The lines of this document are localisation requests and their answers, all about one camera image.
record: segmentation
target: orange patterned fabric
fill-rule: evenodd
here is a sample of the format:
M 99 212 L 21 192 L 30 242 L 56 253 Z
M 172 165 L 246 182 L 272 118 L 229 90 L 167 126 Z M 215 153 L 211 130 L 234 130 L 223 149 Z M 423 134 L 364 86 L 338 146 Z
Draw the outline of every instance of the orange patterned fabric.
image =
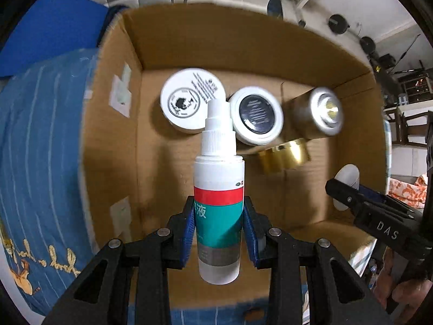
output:
M 427 195 L 427 174 L 418 177 L 415 184 L 390 178 L 388 194 L 415 209 L 424 208 Z

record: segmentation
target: metal screw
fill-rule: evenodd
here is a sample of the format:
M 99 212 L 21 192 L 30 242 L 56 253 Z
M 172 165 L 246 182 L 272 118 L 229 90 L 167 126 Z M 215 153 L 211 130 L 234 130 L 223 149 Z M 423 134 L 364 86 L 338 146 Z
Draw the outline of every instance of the metal screw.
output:
M 158 236 L 159 236 L 159 237 L 165 237 L 165 236 L 168 236 L 170 233 L 171 233 L 171 231 L 170 231 L 170 229 L 167 228 L 167 227 L 163 227 L 163 228 L 160 228 L 160 229 L 158 230 Z
M 328 248 L 331 245 L 331 242 L 328 241 L 326 238 L 320 238 L 319 239 L 319 246 L 323 248 Z
M 269 229 L 269 234 L 274 237 L 281 236 L 281 230 L 278 227 L 272 227 Z
M 120 247 L 121 244 L 122 242 L 116 238 L 108 242 L 108 246 L 112 249 Z

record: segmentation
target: red stripe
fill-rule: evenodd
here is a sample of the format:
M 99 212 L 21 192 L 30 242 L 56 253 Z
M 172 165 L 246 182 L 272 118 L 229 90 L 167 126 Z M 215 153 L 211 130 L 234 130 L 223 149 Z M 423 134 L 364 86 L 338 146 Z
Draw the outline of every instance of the red stripe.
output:
M 242 201 L 243 187 L 231 191 L 206 191 L 194 187 L 194 199 L 206 205 L 232 205 Z

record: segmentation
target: bottle base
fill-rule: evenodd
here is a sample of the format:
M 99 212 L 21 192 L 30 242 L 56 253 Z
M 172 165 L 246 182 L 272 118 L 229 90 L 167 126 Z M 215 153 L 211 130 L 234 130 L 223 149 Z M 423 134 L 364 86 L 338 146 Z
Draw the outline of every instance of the bottle base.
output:
M 198 269 L 201 278 L 212 285 L 226 285 L 233 282 L 239 275 L 240 259 L 225 266 L 207 265 L 198 259 Z

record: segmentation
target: white spray bottle cap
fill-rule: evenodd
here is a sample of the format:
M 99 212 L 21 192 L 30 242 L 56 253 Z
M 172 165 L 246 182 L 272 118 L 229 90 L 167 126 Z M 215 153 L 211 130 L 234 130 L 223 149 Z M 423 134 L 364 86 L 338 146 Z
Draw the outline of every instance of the white spray bottle cap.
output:
M 236 133 L 230 118 L 230 103 L 212 99 L 207 103 L 207 119 L 201 138 L 203 156 L 235 156 Z

